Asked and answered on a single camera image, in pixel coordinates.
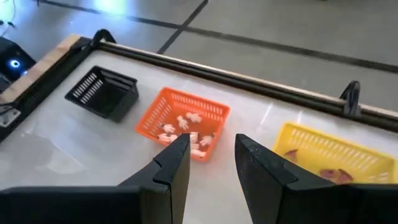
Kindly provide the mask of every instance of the yellow plastic basket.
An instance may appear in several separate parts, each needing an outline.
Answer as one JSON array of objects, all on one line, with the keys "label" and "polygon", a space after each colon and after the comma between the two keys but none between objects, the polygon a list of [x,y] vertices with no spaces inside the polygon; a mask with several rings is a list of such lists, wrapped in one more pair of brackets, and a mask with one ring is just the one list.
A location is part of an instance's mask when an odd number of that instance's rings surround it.
[{"label": "yellow plastic basket", "polygon": [[305,126],[285,123],[273,151],[284,156],[298,149],[297,165],[319,175],[321,169],[343,169],[355,183],[396,183],[396,160]]}]

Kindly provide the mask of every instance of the gray floor tile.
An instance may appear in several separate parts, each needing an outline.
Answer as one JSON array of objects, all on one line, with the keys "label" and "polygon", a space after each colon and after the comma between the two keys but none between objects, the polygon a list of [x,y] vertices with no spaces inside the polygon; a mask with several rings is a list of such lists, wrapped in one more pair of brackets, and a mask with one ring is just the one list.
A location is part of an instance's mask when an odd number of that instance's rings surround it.
[{"label": "gray floor tile", "polygon": [[216,0],[192,27],[398,64],[398,1]]},{"label": "gray floor tile", "polygon": [[5,37],[17,42],[33,58],[42,58],[70,34],[92,37],[99,29],[108,29],[120,44],[156,52],[175,30],[132,22],[121,17],[72,11],[57,6],[24,1],[17,5],[16,29]]},{"label": "gray floor tile", "polygon": [[115,14],[182,24],[202,0],[52,0]]},{"label": "gray floor tile", "polygon": [[339,97],[361,82],[360,102],[398,111],[398,75],[184,32],[166,55]]}]

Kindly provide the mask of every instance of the cable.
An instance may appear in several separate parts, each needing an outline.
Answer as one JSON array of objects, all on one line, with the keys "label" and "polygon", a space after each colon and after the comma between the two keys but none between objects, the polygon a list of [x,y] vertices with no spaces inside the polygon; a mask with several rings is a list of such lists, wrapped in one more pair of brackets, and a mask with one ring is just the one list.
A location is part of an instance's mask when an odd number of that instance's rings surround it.
[{"label": "cable", "polygon": [[[4,3],[8,2],[8,1],[9,1],[9,0],[3,0],[3,1],[1,2],[1,4],[4,4]],[[12,0],[12,5],[13,5],[13,7],[14,7],[14,10],[13,10],[13,12],[12,12],[12,17],[11,17],[11,19],[7,22],[8,27],[6,28],[6,30],[4,30],[4,32],[0,35],[0,37],[4,36],[4,34],[7,33],[8,29],[9,29],[10,27],[14,27],[13,22],[14,22],[14,19],[15,19],[16,14],[17,14],[17,6],[16,6],[16,4],[15,4],[15,0]]]}]

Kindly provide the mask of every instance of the blue light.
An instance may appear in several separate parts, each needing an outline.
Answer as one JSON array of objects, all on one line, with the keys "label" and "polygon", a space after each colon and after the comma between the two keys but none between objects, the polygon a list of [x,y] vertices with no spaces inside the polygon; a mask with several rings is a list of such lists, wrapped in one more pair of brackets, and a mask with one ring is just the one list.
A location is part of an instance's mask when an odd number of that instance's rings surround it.
[{"label": "blue light", "polygon": [[17,60],[11,60],[10,61],[10,66],[12,68],[19,68],[20,65],[21,65],[21,63],[19,63]]}]

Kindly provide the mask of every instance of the wooden edge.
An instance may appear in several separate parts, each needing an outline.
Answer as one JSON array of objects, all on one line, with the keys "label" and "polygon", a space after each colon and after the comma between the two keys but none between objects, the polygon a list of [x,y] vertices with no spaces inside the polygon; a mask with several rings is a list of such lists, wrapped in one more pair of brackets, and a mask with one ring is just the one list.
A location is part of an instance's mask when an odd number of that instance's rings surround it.
[{"label": "wooden edge", "polygon": [[[188,64],[188,65],[194,65],[194,66],[197,66],[197,67],[205,68],[205,69],[208,69],[208,70],[213,70],[213,71],[216,71],[216,72],[225,73],[225,74],[227,74],[227,75],[229,75],[231,77],[238,77],[238,78],[245,79],[247,81],[256,82],[256,83],[262,83],[262,84],[265,84],[265,85],[274,86],[276,88],[282,88],[282,89],[285,89],[285,90],[288,90],[288,91],[292,91],[292,92],[295,92],[295,93],[298,93],[298,94],[301,94],[301,95],[309,95],[309,96],[312,96],[312,97],[315,97],[315,98],[319,98],[321,100],[327,100],[327,101],[330,101],[330,102],[339,103],[341,105],[343,105],[345,103],[345,100],[339,99],[337,97],[323,95],[323,94],[320,94],[320,93],[315,93],[315,92],[312,92],[312,91],[303,90],[303,89],[295,88],[295,87],[288,86],[288,85],[283,85],[283,84],[279,84],[279,83],[275,83],[275,82],[270,82],[270,81],[267,81],[267,80],[262,80],[260,78],[249,77],[247,75],[243,75],[243,74],[236,73],[236,72],[230,72],[230,71],[227,71],[227,70],[222,70],[222,69],[210,67],[210,66],[207,66],[207,65],[202,65],[202,64],[199,64],[199,63],[189,62],[189,61],[186,61],[186,60],[181,60],[181,59],[177,59],[177,58],[173,58],[173,57],[168,57],[168,56],[165,56],[165,55],[160,55],[160,54],[148,52],[148,51],[145,51],[145,50],[139,50],[139,49],[135,49],[135,48],[132,48],[132,47],[127,47],[127,46],[124,46],[124,45],[114,44],[114,43],[110,43],[110,42],[105,42],[105,44],[110,45],[110,46],[115,46],[115,47],[128,49],[128,50],[133,50],[133,51],[136,51],[136,52],[141,52],[141,53],[145,53],[145,54],[149,54],[149,55],[153,55],[153,56],[156,56],[156,57],[161,57],[161,58],[168,59],[168,60],[173,60],[173,61],[176,61],[176,62],[182,62],[182,63]],[[390,116],[390,117],[393,117],[393,118],[398,118],[398,112],[391,111],[391,110],[385,110],[385,109],[377,108],[377,107],[374,107],[374,106],[368,106],[368,105],[364,105],[364,104],[361,104],[361,103],[359,105],[360,105],[360,107],[363,110],[368,110],[368,111],[372,111],[372,112],[375,112],[375,113],[378,113],[378,114],[381,114],[381,115],[386,115],[386,116]]]},{"label": "wooden edge", "polygon": [[32,83],[38,80],[55,62],[61,59],[69,48],[79,40],[81,36],[71,34],[39,60],[23,77],[16,80],[0,96],[0,103],[11,103],[18,98]]}]

